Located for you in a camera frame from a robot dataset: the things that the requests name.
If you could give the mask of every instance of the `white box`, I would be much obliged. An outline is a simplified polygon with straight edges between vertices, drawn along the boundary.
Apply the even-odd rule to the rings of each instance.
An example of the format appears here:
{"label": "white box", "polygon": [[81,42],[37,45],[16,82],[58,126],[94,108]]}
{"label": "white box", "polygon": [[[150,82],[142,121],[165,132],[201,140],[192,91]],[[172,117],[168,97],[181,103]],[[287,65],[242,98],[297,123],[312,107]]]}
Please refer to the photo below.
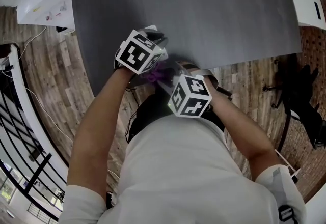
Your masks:
{"label": "white box", "polygon": [[74,29],[72,0],[22,0],[17,7],[17,21]]}
{"label": "white box", "polygon": [[178,117],[198,118],[212,100],[204,77],[181,75],[168,107]]}
{"label": "white box", "polygon": [[133,30],[122,42],[116,60],[139,75],[152,69],[164,54],[163,49]]}

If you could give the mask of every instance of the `table surface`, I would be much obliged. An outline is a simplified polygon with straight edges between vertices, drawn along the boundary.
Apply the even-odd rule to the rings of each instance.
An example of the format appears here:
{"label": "table surface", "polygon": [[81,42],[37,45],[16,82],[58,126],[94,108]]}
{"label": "table surface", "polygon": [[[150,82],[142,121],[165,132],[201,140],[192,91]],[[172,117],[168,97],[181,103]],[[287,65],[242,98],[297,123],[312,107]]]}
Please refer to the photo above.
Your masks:
{"label": "table surface", "polygon": [[133,29],[156,25],[172,59],[201,68],[301,51],[292,0],[72,0],[88,78],[97,95]]}

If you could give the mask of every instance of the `chair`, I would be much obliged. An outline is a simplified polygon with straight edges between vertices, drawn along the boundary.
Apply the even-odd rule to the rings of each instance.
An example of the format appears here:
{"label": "chair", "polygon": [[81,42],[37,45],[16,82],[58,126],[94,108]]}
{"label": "chair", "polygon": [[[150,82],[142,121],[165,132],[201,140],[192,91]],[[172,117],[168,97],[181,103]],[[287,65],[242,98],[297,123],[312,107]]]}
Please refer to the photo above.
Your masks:
{"label": "chair", "polygon": [[320,146],[326,146],[326,121],[322,119],[318,113],[319,104],[313,108],[310,104],[312,97],[312,83],[318,76],[318,68],[310,72],[310,66],[305,65],[301,71],[287,70],[283,63],[275,61],[278,65],[277,77],[282,83],[275,87],[263,87],[263,91],[282,90],[281,97],[277,104],[272,104],[272,108],[277,109],[283,102],[285,113],[289,118],[299,120],[309,137],[309,140],[314,149]]}

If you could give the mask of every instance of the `cable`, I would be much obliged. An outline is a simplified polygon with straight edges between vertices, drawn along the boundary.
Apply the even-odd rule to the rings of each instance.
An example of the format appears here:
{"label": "cable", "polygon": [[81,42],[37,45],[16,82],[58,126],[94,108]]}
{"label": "cable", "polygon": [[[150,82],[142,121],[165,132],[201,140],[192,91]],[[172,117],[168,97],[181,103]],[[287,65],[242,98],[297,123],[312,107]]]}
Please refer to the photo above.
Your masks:
{"label": "cable", "polygon": [[127,141],[127,142],[128,142],[127,135],[129,134],[129,128],[130,128],[131,120],[135,117],[136,113],[137,113],[137,111],[134,112],[134,113],[132,114],[132,116],[130,117],[129,122],[128,122],[128,126],[127,126],[127,128],[126,128],[126,132],[125,132],[125,134],[124,134],[124,136],[126,137],[126,141]]}
{"label": "cable", "polygon": [[136,99],[136,95],[134,94],[133,90],[131,90],[131,93],[132,93],[132,96],[133,96],[133,98],[134,98],[134,100],[135,100],[135,102],[137,104],[137,108],[139,108],[139,103],[138,103],[138,101]]}
{"label": "cable", "polygon": [[[1,73],[3,74],[3,75],[5,75],[5,76],[7,76],[7,77],[9,77],[9,78],[11,78],[11,79],[13,79],[13,80],[16,80],[16,81],[18,81],[17,79],[15,79],[15,78],[13,78],[13,77],[11,77],[11,76],[9,76],[9,75],[6,75],[2,70],[1,70]],[[32,93],[34,96],[35,96],[35,98],[36,98],[36,100],[39,102],[39,104],[40,104],[40,106],[41,106],[41,108],[43,109],[43,111],[47,114],[47,116],[49,116],[50,117],[50,119],[51,119],[51,121],[53,122],[53,124],[55,125],[55,127],[63,134],[63,135],[65,135],[72,143],[73,143],[73,140],[68,136],[68,135],[66,135],[58,126],[57,126],[57,124],[55,123],[55,121],[53,120],[53,118],[49,115],[49,113],[45,110],[45,108],[43,107],[43,105],[41,104],[41,102],[40,102],[40,100],[37,98],[37,96],[36,96],[36,94],[32,91],[32,90],[30,90],[30,89],[28,89],[27,87],[25,87],[23,84],[21,84],[26,90],[28,90],[30,93]]]}
{"label": "cable", "polygon": [[126,88],[127,92],[131,92],[132,90],[136,90],[136,88]]}
{"label": "cable", "polygon": [[120,179],[120,177],[116,173],[110,171],[109,169],[107,171],[110,172],[110,173],[112,173],[112,174],[114,174],[115,176],[117,176],[118,179]]}
{"label": "cable", "polygon": [[[47,26],[45,26],[44,30],[42,30],[41,33],[37,34],[37,35],[34,36],[32,39],[30,39],[30,40],[27,41],[27,43],[26,43],[26,45],[25,45],[25,48],[24,48],[23,52],[20,54],[20,57],[18,58],[18,61],[17,61],[17,62],[19,62],[19,60],[21,59],[22,55],[24,54],[24,52],[25,52],[26,49],[27,49],[27,46],[28,46],[28,45],[29,45],[29,44],[30,44],[34,39],[36,39],[38,36],[40,36],[40,35],[41,35],[41,34],[42,34],[46,29],[47,29]],[[13,40],[5,39],[4,41],[11,41],[11,42],[15,43],[17,46],[19,46],[19,44],[18,44],[17,42],[13,41]],[[3,65],[3,64],[4,64],[8,59],[9,59],[9,57],[8,57],[7,59],[5,59],[5,60],[1,63],[0,66],[2,66],[2,65]],[[12,67],[10,70],[8,70],[8,71],[6,71],[6,72],[3,72],[3,74],[10,72],[10,71],[14,68],[14,66],[15,66],[15,64],[13,65],[13,67]]]}

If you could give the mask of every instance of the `wall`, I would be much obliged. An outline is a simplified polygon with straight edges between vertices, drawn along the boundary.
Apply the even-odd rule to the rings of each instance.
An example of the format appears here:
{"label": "wall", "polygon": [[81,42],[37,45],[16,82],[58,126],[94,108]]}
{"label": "wall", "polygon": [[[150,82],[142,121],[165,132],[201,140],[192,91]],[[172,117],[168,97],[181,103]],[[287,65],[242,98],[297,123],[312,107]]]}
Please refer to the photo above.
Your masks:
{"label": "wall", "polygon": [[326,185],[306,204],[307,223],[325,224],[326,223]]}

